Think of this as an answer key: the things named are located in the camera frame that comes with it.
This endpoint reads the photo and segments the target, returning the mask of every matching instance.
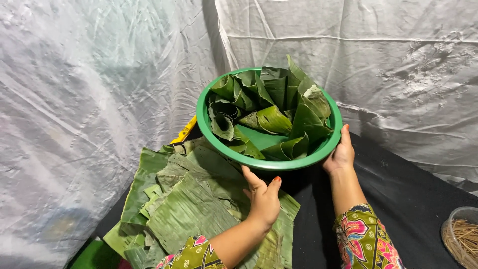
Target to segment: yellow object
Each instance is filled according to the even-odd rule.
[[[196,115],[194,115],[194,117],[186,124],[186,126],[184,126],[184,128],[179,132],[178,134],[178,138],[174,139],[173,141],[171,141],[170,144],[173,144],[173,143],[178,143],[178,142],[183,142],[186,137],[189,135],[189,133],[191,132],[191,129],[194,127],[194,125],[196,124]]]

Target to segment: green plastic bowl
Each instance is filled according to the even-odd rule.
[[[327,155],[329,155],[332,150],[334,150],[340,140],[342,116],[340,115],[340,111],[338,110],[337,104],[335,104],[334,100],[325,91],[324,95],[329,102],[331,112],[330,117],[328,118],[328,123],[329,126],[334,129],[334,131],[331,135],[329,135],[329,137],[324,139],[320,145],[317,146],[317,148],[313,151],[312,154],[308,155],[305,158],[292,161],[257,160],[233,151],[214,136],[211,131],[211,119],[209,118],[206,104],[206,100],[208,100],[209,94],[212,94],[212,91],[209,91],[209,89],[223,76],[235,75],[249,70],[255,70],[256,72],[260,72],[261,67],[244,68],[224,74],[209,83],[209,85],[204,88],[201,95],[199,95],[199,99],[197,100],[196,106],[197,124],[199,125],[199,129],[203,133],[204,137],[209,141],[209,143],[211,143],[214,148],[216,148],[220,153],[224,154],[231,160],[234,160],[250,168],[266,171],[289,171],[301,169],[313,165],[327,157]],[[288,139],[286,136],[266,134],[256,129],[248,128],[240,124],[238,124],[237,127],[254,143],[254,145],[259,150],[263,150],[267,147],[276,145],[279,142],[287,141]]]

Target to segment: stack of banana leaves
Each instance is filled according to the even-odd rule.
[[[210,90],[211,131],[230,149],[255,159],[289,161],[305,158],[333,132],[323,89],[287,55],[289,69],[262,67],[227,75]],[[237,124],[287,141],[259,150]]]
[[[156,268],[189,236],[212,238],[245,220],[250,201],[240,166],[203,137],[159,152],[143,148],[121,220],[104,236],[134,269]],[[279,193],[279,218],[238,269],[292,268],[293,220],[300,205]]]

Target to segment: clear plastic container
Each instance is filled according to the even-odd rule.
[[[453,257],[467,269],[478,269],[478,253],[470,254],[455,236],[453,221],[466,220],[470,224],[478,224],[478,208],[459,207],[451,212],[450,217],[442,225],[442,240]]]

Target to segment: forearm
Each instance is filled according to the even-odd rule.
[[[236,266],[259,244],[269,229],[251,220],[245,220],[211,238],[209,242],[228,269]]]
[[[330,173],[330,186],[335,215],[339,216],[351,207],[367,203],[353,168],[339,168]]]

